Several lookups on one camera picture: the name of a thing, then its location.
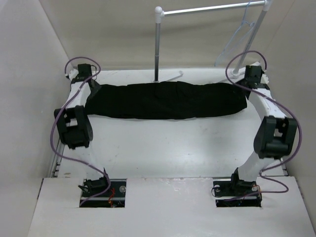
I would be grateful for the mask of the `black trousers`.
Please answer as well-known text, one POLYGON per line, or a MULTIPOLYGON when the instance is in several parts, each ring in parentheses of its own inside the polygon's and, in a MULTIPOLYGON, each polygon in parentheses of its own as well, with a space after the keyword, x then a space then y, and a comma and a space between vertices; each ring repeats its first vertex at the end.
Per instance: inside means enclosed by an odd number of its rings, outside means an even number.
POLYGON ((88 115, 116 119, 211 118, 233 115, 245 108, 246 97, 236 86, 182 81, 104 84, 85 105, 88 115))

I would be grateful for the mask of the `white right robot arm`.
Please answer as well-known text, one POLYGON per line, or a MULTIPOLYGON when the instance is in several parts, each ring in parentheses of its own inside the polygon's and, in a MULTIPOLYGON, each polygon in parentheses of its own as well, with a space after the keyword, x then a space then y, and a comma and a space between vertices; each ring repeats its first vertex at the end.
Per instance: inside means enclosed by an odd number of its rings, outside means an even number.
POLYGON ((261 124, 253 142, 253 152, 247 161, 231 175, 229 190, 233 195, 248 195, 253 192, 256 180, 275 160, 290 155, 298 121, 283 111, 285 106, 272 98, 269 86, 262 82, 262 72, 245 73, 244 79, 234 85, 242 88, 246 98, 255 107, 261 124))

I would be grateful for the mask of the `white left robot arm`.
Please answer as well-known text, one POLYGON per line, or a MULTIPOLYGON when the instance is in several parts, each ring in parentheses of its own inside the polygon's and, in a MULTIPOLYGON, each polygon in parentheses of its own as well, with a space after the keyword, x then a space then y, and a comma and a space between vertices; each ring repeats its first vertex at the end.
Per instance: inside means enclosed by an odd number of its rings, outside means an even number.
POLYGON ((99 72, 93 71, 93 68, 96 66, 79 64, 66 73, 71 81, 70 94, 65 104, 54 111, 52 130, 57 130, 61 143, 77 155, 75 158, 61 155, 61 158, 82 164, 100 175, 96 180, 86 179, 80 186, 81 190, 87 195, 105 197, 111 191, 111 181, 92 151, 93 130, 85 110, 88 99, 100 89, 94 80, 99 72))

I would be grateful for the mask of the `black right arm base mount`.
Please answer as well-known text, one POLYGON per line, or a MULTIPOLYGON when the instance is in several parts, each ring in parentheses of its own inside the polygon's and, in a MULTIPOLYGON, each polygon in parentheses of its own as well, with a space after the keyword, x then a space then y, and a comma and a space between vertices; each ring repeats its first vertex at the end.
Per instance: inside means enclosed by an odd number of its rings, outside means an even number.
POLYGON ((211 194, 216 207, 261 207, 262 195, 256 182, 240 185, 230 179, 215 179, 211 194))

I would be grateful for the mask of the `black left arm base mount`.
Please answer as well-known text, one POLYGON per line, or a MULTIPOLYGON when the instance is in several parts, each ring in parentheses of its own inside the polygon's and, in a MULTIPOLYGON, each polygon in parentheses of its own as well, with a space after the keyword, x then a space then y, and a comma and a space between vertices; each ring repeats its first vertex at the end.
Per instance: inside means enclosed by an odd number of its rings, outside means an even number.
POLYGON ((79 185, 81 208, 124 208, 126 179, 111 179, 110 185, 105 177, 97 180, 85 179, 79 185))

